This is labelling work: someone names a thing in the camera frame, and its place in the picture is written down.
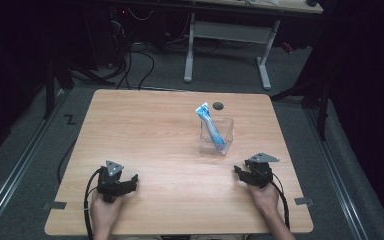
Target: gray floor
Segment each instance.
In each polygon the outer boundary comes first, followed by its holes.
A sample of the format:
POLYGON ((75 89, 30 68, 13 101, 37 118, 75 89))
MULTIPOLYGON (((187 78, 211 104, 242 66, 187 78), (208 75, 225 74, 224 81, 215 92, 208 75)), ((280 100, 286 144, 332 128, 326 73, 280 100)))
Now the gray floor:
MULTIPOLYGON (((273 88, 271 91, 265 91, 262 89, 253 56, 258 55, 259 46, 246 45, 239 49, 221 46, 211 53, 203 53, 210 51, 211 46, 197 47, 191 83, 183 82, 186 50, 182 46, 174 45, 165 51, 144 45, 137 45, 135 48, 144 49, 143 53, 151 55, 155 61, 155 68, 144 81, 143 90, 165 88, 268 95, 292 87, 311 52, 311 49, 307 48, 288 54, 282 49, 273 48, 267 62, 273 88)), ((130 86, 134 87, 139 83, 150 70, 151 63, 151 60, 144 55, 132 54, 132 69, 128 78, 130 86)), ((102 68, 98 74, 105 75, 110 71, 102 68)), ((120 78, 121 76, 112 81, 117 83, 120 78)), ((49 210, 44 210, 43 206, 54 200, 58 191, 58 165, 63 159, 61 171, 63 175, 70 155, 68 153, 65 157, 65 154, 80 131, 94 91, 102 88, 107 87, 76 81, 76 86, 71 92, 59 95, 57 111, 49 122, 42 120, 45 112, 45 92, 41 91, 30 108, 14 124, 10 136, 0 148, 0 190, 8 184, 12 184, 15 189, 14 192, 9 192, 7 202, 0 211, 0 239, 86 239, 86 236, 47 236, 44 226, 49 210), (69 117, 66 115, 73 115, 71 122, 75 124, 68 124, 69 117), (37 133, 36 130, 46 124, 49 125, 39 143, 34 147, 29 145, 37 133), (26 156, 23 154, 26 149, 34 151, 26 156), (20 159, 27 159, 25 172, 20 174, 20 181, 6 183, 20 159)), ((311 233, 297 234, 296 237, 384 239, 383 208, 358 165, 332 104, 329 105, 326 142, 320 142, 314 133, 312 116, 317 110, 302 109, 299 97, 290 97, 274 102, 273 105, 304 196, 314 202, 309 206, 314 230, 311 233), (343 181, 361 222, 360 230, 354 230, 352 221, 344 213, 346 207, 341 201, 341 193, 337 191, 337 179, 331 177, 329 159, 340 173, 340 180, 343 181), (363 232, 365 235, 358 237, 356 232, 363 232)), ((253 238, 271 237, 264 234, 253 238)))

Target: human hand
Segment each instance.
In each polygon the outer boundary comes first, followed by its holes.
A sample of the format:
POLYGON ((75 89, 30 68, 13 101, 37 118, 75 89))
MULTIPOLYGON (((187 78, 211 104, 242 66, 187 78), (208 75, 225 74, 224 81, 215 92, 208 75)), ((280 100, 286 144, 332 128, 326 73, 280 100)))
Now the human hand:
POLYGON ((107 240, 111 230, 120 215, 121 204, 124 196, 119 196, 113 203, 104 201, 104 195, 93 192, 90 204, 90 214, 93 222, 94 238, 96 240, 107 240))
POLYGON ((252 193, 255 205, 265 217, 266 215, 277 213, 279 192, 272 184, 269 183, 264 188, 250 184, 247 185, 252 193))
POLYGON ((286 227, 282 217, 277 210, 277 205, 279 202, 278 190, 270 183, 267 184, 267 186, 264 188, 249 184, 247 185, 252 193, 255 205, 266 220, 267 226, 274 239, 294 240, 295 237, 286 227))

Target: white table leg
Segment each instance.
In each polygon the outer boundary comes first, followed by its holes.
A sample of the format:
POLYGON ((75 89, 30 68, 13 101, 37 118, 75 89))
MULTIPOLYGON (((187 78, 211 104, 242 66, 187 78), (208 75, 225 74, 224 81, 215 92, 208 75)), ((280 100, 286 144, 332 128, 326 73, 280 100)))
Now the white table leg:
POLYGON ((192 81, 192 71, 193 71, 193 40, 195 34, 195 14, 191 13, 191 23, 189 29, 189 48, 188 54, 186 56, 186 66, 185 66, 185 82, 192 81))
POLYGON ((266 61, 267 57, 269 56, 270 49, 273 45, 274 38, 276 37, 277 29, 279 28, 280 21, 276 21, 273 24, 273 27, 270 31, 270 35, 266 44, 266 48, 264 50, 264 54, 262 57, 257 58, 257 64, 258 64, 258 69, 260 70, 260 77, 261 81, 263 82, 263 88, 265 90, 270 90, 271 89, 271 84, 270 84, 270 79, 267 74, 267 69, 266 69, 266 61))

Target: dark background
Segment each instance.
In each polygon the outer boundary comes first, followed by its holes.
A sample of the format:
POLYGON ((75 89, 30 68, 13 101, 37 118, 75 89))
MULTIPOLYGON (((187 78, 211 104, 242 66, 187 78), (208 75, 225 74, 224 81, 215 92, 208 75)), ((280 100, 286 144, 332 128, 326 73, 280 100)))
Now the dark background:
MULTIPOLYGON (((384 206, 384 1, 320 3, 325 16, 348 21, 325 28, 286 21, 275 45, 314 47, 297 85, 314 78, 329 80, 329 96, 343 129, 384 206)), ((86 69, 117 62, 107 13, 96 4, 0 1, 0 144, 44 84, 50 59, 63 56, 86 69)), ((151 23, 128 14, 121 17, 129 23, 126 31, 132 38, 163 48, 165 29, 179 33, 185 16, 158 11, 151 23)))

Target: black cable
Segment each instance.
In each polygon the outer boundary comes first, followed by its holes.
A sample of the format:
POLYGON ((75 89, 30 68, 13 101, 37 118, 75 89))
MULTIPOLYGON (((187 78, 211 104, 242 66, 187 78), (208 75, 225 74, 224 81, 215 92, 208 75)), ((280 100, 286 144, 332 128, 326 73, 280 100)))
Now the black cable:
POLYGON ((89 191, 89 193, 88 193, 88 195, 90 195, 95 189, 97 189, 98 187, 94 187, 94 188, 92 188, 90 191, 89 191))
MULTIPOLYGON (((206 41, 204 40, 201 40, 201 41, 197 41, 197 43, 204 43, 206 41)), ((215 50, 217 50, 220 46, 220 41, 219 40, 216 40, 216 44, 215 44, 215 47, 214 49, 211 49, 210 51, 199 51, 196 47, 194 47, 194 51, 198 52, 198 53, 205 53, 205 54, 208 54, 208 53, 212 53, 214 52, 215 50)))
POLYGON ((280 186, 282 188, 282 190, 280 190, 279 187, 273 181, 270 181, 269 179, 267 179, 266 176, 264 176, 260 171, 258 171, 257 169, 255 169, 255 171, 258 174, 260 174, 264 179, 266 179, 271 185, 273 185, 273 187, 276 188, 276 190, 279 192, 280 199, 282 199, 282 202, 283 202, 283 211, 284 211, 284 217, 285 217, 285 225, 290 230, 291 227, 290 227, 290 224, 289 224, 289 207, 288 207, 288 202, 286 201, 285 193, 283 191, 282 182, 279 180, 279 178, 275 174, 272 173, 272 175, 275 176, 277 178, 277 180, 279 181, 279 183, 280 183, 280 186))
POLYGON ((151 61, 152 61, 152 67, 151 67, 151 70, 149 70, 149 72, 145 75, 145 77, 143 77, 142 80, 139 82, 138 90, 140 90, 143 81, 145 81, 145 79, 149 76, 149 74, 151 74, 151 72, 154 70, 155 63, 154 63, 154 59, 153 59, 151 56, 149 56, 148 54, 146 54, 146 53, 143 53, 143 52, 133 52, 133 53, 139 53, 139 54, 145 55, 145 56, 147 56, 149 59, 151 59, 151 61))
POLYGON ((169 44, 172 44, 172 43, 176 43, 176 42, 179 42, 179 41, 183 41, 185 39, 188 39, 186 37, 184 37, 184 34, 186 32, 186 29, 188 28, 189 26, 189 19, 191 18, 191 14, 189 13, 188 14, 188 17, 186 18, 186 22, 185 22, 185 26, 183 27, 183 31, 182 33, 179 35, 179 37, 177 37, 175 40, 173 41, 170 41, 170 42, 166 42, 166 45, 168 46, 169 44))
POLYGON ((125 71, 124 76, 123 76, 123 78, 121 78, 120 82, 118 82, 118 85, 117 85, 116 89, 119 89, 121 83, 124 81, 124 79, 126 79, 127 89, 131 90, 130 85, 129 85, 129 81, 127 80, 127 75, 130 72, 131 66, 132 66, 132 53, 129 50, 129 68, 125 71))
POLYGON ((234 44, 231 44, 231 42, 232 41, 221 41, 220 45, 223 47, 228 47, 232 49, 243 49, 243 48, 246 48, 248 45, 251 45, 251 46, 256 45, 256 43, 246 42, 246 43, 241 43, 241 46, 235 46, 234 44))
POLYGON ((183 49, 186 49, 186 48, 189 47, 187 42, 181 45, 181 43, 184 42, 185 40, 188 40, 188 39, 184 38, 184 39, 180 39, 180 40, 178 40, 176 42, 167 43, 166 47, 170 48, 170 49, 173 49, 173 50, 183 50, 183 49))
POLYGON ((291 229, 291 227, 289 225, 289 207, 288 207, 288 202, 286 201, 286 198, 285 198, 285 194, 283 193, 283 191, 280 191, 279 187, 273 181, 271 181, 270 183, 279 192, 279 196, 280 196, 280 198, 282 199, 282 202, 283 202, 283 211, 284 211, 284 216, 285 216, 285 225, 286 225, 286 227, 288 227, 288 229, 291 229))
POLYGON ((84 76, 88 77, 91 81, 94 81, 98 84, 101 84, 101 85, 114 85, 114 83, 112 82, 108 82, 106 79, 103 79, 101 78, 100 76, 94 74, 93 72, 91 71, 88 71, 86 69, 84 69, 82 66, 80 65, 77 65, 76 63, 74 62, 71 62, 70 60, 68 59, 62 59, 61 58, 61 61, 69 68, 69 69, 74 69, 78 72, 80 72, 81 74, 83 74, 84 76))
POLYGON ((74 139, 74 141, 71 143, 70 147, 67 149, 67 151, 65 152, 64 156, 62 157, 60 163, 58 164, 57 179, 58 179, 58 183, 59 184, 61 184, 61 181, 62 181, 62 178, 61 178, 61 166, 62 166, 62 163, 64 162, 64 159, 67 157, 67 155, 71 151, 71 149, 73 149, 74 144, 76 143, 76 141, 77 141, 77 138, 74 139))
MULTIPOLYGON (((129 39, 127 39, 127 38, 122 38, 122 42, 121 42, 121 44, 120 45, 122 45, 122 46, 128 46, 128 42, 130 41, 129 39)), ((124 60, 124 55, 125 55, 125 53, 128 51, 128 48, 123 48, 123 47, 121 47, 121 48, 119 48, 118 49, 118 51, 116 51, 116 55, 117 55, 117 63, 116 64, 118 64, 118 67, 117 67, 117 69, 114 71, 114 72, 112 72, 112 73, 109 73, 108 75, 105 75, 105 76, 102 76, 102 77, 100 77, 101 79, 103 79, 103 80, 108 80, 108 79, 111 79, 111 78, 113 78, 113 77, 116 77, 116 76, 118 76, 118 75, 120 75, 123 71, 125 71, 126 70, 126 61, 124 60)), ((74 73, 73 71, 71 71, 71 75, 74 77, 74 78, 76 78, 76 79, 78 79, 78 80, 81 80, 81 81, 93 81, 94 79, 92 79, 89 75, 85 75, 84 73, 82 73, 82 75, 84 75, 84 76, 86 76, 86 78, 84 78, 84 77, 82 77, 82 76, 80 76, 80 75, 78 75, 78 74, 76 74, 76 73, 74 73)))
POLYGON ((87 201, 87 198, 89 197, 89 194, 92 192, 89 192, 90 184, 92 183, 93 178, 96 176, 96 174, 101 172, 101 168, 96 170, 92 176, 89 179, 89 182, 87 183, 86 192, 85 192, 85 199, 83 204, 83 212, 85 216, 85 224, 87 229, 87 235, 89 237, 89 240, 93 240, 93 233, 92 233, 92 227, 90 225, 90 219, 89 219, 89 202, 87 201))
POLYGON ((133 46, 138 46, 138 45, 145 45, 145 47, 143 49, 141 49, 141 50, 135 50, 133 52, 144 52, 144 51, 148 50, 148 48, 149 48, 148 43, 146 43, 146 42, 136 42, 136 43, 133 43, 132 44, 132 48, 133 48, 133 46))

